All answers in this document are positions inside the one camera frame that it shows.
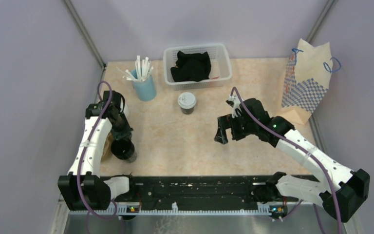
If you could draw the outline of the dark printed coffee cup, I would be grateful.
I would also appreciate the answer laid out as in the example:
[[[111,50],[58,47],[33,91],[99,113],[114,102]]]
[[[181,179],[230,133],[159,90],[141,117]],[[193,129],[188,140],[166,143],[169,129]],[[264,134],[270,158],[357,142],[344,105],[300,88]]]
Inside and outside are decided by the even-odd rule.
[[[181,107],[181,111],[182,111],[183,114],[190,115],[194,112],[194,107],[191,107],[191,108]]]

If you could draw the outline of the white coffee cup lid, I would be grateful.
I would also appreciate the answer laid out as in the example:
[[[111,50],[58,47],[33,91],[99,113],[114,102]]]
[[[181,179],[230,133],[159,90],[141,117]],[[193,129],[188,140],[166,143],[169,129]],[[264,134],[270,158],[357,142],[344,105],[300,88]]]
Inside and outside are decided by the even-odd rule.
[[[183,109],[191,109],[196,105],[197,99],[193,93],[183,92],[178,97],[178,104]]]

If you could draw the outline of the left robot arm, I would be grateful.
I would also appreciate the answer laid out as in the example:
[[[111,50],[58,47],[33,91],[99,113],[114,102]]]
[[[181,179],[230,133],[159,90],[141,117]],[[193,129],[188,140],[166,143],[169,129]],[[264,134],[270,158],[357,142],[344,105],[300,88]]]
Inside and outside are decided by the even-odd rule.
[[[75,160],[67,174],[60,176],[57,186],[71,211],[105,210],[120,196],[124,201],[135,199],[137,189],[128,175],[101,178],[100,163],[105,142],[112,136],[113,154],[122,160],[134,159],[132,127],[125,112],[125,99],[116,91],[104,91],[99,103],[85,111],[84,134]]]

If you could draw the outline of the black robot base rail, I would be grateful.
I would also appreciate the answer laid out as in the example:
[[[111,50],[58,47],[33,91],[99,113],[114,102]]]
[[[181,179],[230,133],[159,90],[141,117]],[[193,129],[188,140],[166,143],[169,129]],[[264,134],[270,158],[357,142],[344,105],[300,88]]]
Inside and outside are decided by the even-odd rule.
[[[267,175],[132,176],[130,191],[115,198],[118,214],[271,215],[298,198],[267,195]]]

